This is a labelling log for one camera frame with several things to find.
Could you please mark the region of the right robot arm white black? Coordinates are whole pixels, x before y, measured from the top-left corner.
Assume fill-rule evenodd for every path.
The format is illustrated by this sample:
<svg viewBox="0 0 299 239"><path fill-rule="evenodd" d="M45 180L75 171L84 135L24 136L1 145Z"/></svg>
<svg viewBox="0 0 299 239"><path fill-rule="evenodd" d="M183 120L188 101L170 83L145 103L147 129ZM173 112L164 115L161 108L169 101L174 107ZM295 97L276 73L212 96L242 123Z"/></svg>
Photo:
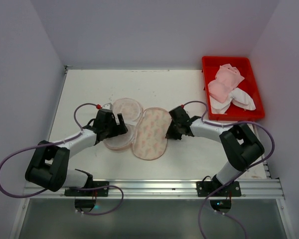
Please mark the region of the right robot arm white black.
<svg viewBox="0 0 299 239"><path fill-rule="evenodd" d="M265 152L254 132L246 123L212 123L202 117L190 117L182 106L169 111L171 123L165 138L181 140L183 135L202 137L221 143L227 157L226 164L212 178L214 188L245 171Z"/></svg>

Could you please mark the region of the pink bra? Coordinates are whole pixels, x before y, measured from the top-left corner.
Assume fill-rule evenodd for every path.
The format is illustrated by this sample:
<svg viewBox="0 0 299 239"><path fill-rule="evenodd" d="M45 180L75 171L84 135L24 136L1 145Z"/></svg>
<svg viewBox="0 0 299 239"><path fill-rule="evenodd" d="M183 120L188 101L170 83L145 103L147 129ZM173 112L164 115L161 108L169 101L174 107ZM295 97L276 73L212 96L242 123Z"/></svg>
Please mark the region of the pink bra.
<svg viewBox="0 0 299 239"><path fill-rule="evenodd" d="M238 68L231 64L221 65L215 79L208 84L209 95L220 103L224 103L228 95L245 79Z"/></svg>

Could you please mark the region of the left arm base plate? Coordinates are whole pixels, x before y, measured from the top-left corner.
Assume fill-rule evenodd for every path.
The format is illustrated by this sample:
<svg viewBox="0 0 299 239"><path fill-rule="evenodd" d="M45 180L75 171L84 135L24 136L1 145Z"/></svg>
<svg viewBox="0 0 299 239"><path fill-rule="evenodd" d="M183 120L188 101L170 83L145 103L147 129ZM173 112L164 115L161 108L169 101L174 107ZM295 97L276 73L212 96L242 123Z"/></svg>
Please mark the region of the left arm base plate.
<svg viewBox="0 0 299 239"><path fill-rule="evenodd" d="M107 197L108 192L109 181L91 181L82 190L66 189L64 195L67 197Z"/></svg>

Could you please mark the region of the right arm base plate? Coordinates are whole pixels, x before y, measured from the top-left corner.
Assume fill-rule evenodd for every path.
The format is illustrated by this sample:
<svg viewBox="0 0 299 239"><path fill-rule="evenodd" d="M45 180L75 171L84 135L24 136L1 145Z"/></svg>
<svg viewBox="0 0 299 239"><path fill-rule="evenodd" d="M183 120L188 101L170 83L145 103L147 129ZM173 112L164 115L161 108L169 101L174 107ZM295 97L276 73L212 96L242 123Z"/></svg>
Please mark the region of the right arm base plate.
<svg viewBox="0 0 299 239"><path fill-rule="evenodd" d="M196 191L198 197L241 197L241 189L238 181L233 181L227 185L222 185L214 176L205 176L202 180L196 182Z"/></svg>

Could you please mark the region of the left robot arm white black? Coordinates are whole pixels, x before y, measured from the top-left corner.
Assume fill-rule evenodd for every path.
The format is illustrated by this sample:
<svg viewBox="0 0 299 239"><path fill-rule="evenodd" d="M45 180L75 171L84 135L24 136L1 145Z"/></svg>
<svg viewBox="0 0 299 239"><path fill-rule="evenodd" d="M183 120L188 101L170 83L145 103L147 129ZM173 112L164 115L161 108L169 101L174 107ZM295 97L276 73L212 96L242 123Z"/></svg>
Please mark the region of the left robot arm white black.
<svg viewBox="0 0 299 239"><path fill-rule="evenodd" d="M98 110L92 122L92 125L84 126L77 135L64 141L52 143L41 141L25 172L26 181L52 192L61 188L91 191L93 188L92 174L79 169L69 170L70 158L104 139L128 132L123 115L121 113L114 115L108 109Z"/></svg>

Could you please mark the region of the floral mesh laundry bag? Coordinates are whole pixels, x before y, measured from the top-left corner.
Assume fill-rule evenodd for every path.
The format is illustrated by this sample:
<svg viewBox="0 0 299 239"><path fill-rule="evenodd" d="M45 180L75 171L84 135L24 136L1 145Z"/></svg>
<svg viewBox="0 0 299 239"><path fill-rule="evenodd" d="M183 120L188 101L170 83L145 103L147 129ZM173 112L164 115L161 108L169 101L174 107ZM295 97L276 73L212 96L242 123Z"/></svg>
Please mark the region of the floral mesh laundry bag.
<svg viewBox="0 0 299 239"><path fill-rule="evenodd" d="M167 148L165 135L171 123L167 110L152 107L143 109L134 99L121 98L112 104L115 115L122 114L128 132L105 139L104 145L114 151L131 148L132 153L142 160L160 158Z"/></svg>

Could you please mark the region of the white bra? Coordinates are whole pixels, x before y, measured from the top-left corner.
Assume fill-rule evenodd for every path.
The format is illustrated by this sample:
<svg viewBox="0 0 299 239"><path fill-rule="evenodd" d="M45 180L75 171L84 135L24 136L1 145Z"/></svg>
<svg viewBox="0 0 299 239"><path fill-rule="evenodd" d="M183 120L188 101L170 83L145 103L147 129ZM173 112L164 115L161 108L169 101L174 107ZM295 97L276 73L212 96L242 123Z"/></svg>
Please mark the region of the white bra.
<svg viewBox="0 0 299 239"><path fill-rule="evenodd" d="M225 114L231 104L242 108L245 111L256 110L254 100L245 91L239 88L235 88L223 103L217 101L211 96L209 98L211 103L211 112L213 114Z"/></svg>

